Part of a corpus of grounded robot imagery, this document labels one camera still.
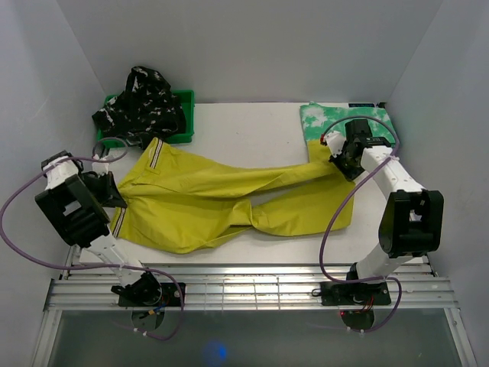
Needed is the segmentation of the yellow trousers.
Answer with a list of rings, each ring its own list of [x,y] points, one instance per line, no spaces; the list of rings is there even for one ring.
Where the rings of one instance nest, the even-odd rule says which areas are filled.
[[[121,180],[117,238],[173,254],[217,248],[249,230],[294,237],[351,223],[354,184],[318,151],[287,167],[231,167],[154,139]]]

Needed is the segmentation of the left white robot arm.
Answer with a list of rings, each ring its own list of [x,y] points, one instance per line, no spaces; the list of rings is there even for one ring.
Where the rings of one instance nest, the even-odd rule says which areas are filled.
[[[153,306],[161,301],[157,279],[129,258],[109,228],[105,208],[126,209],[107,164],[94,163],[91,171],[61,151],[41,163],[46,189],[35,202],[67,245],[78,245],[112,265],[119,284],[112,292],[136,306]]]

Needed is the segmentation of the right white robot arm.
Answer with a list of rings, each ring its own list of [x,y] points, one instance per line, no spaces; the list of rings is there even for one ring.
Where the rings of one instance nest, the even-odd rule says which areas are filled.
[[[372,284],[387,280],[402,264],[439,248],[444,197],[427,190],[407,172],[397,157],[398,141],[373,135],[371,117],[343,118],[343,133],[327,128],[321,137],[331,151],[329,158],[347,180],[363,179],[359,190],[374,180],[386,198],[378,229],[378,243],[362,260],[352,265],[345,282],[346,297],[364,303],[372,294]]]

